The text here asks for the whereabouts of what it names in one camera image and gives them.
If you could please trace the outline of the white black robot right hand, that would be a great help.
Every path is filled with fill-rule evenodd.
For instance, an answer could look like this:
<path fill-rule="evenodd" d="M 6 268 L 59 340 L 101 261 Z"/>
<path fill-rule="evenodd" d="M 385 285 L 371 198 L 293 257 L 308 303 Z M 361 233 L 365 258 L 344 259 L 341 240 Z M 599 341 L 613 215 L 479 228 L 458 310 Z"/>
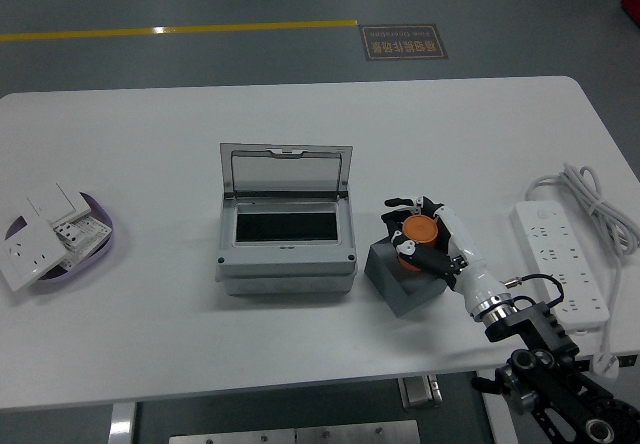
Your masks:
<path fill-rule="evenodd" d="M 391 198 L 381 215 L 399 262 L 444 280 L 464 298 L 465 308 L 479 322 L 509 304 L 506 285 L 488 271 L 471 234 L 448 206 L 425 196 Z"/>

